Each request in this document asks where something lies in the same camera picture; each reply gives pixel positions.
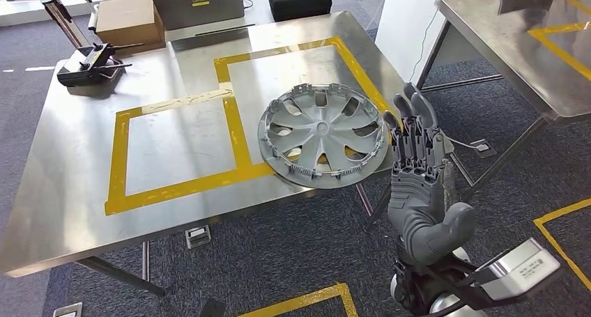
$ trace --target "stainless steel table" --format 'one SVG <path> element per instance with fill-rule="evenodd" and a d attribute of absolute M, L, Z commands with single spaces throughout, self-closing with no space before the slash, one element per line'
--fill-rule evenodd
<path fill-rule="evenodd" d="M 68 89 L 54 75 L 0 247 L 2 273 L 79 262 L 163 295 L 149 272 L 140 279 L 96 256 L 320 192 L 263 163 L 256 129 L 272 99 L 337 82 L 385 109 L 402 91 L 350 13 L 186 38 L 124 60 L 133 66 L 111 88 Z M 391 165 L 390 153 L 376 174 Z"/>
<path fill-rule="evenodd" d="M 591 114 L 591 0 L 438 0 L 439 10 L 540 113 L 478 179 L 455 156 L 468 200 L 547 123 Z"/>

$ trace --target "label sticker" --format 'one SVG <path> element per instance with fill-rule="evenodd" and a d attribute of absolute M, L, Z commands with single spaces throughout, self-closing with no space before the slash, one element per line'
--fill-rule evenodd
<path fill-rule="evenodd" d="M 193 7 L 198 7 L 198 6 L 205 6 L 209 4 L 209 0 L 193 0 L 192 1 L 192 6 Z"/>

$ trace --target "black case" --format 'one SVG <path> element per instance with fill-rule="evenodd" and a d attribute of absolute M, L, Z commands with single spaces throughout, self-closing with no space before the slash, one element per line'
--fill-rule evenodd
<path fill-rule="evenodd" d="M 273 19 L 278 22 L 328 14 L 332 0 L 269 0 L 269 5 Z"/>

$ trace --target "gray case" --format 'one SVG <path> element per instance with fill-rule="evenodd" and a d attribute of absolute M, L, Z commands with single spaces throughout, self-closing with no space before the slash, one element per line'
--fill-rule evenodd
<path fill-rule="evenodd" d="M 154 0 L 167 30 L 244 16 L 243 0 Z"/>

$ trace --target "hubcap center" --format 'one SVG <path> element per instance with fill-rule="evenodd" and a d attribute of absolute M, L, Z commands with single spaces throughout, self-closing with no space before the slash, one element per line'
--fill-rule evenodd
<path fill-rule="evenodd" d="M 328 124 L 326 124 L 325 122 L 320 122 L 316 125 L 316 130 L 318 130 L 318 133 L 321 136 L 324 136 L 328 133 Z"/>

